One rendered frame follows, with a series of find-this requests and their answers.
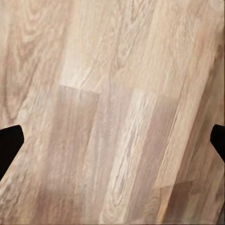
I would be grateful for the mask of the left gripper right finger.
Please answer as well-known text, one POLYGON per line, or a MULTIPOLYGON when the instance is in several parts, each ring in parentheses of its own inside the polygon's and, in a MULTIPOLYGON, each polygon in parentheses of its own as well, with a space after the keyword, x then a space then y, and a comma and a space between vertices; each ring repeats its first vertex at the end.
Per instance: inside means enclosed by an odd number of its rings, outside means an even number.
POLYGON ((214 125, 210 141, 225 162, 225 127, 220 125, 214 125))

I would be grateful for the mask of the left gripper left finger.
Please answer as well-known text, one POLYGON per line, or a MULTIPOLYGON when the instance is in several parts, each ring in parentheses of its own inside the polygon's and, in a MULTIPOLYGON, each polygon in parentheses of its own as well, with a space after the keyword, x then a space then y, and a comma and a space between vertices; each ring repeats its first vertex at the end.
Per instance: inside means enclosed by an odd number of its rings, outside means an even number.
POLYGON ((24 143, 21 125, 0 130, 0 181, 24 143))

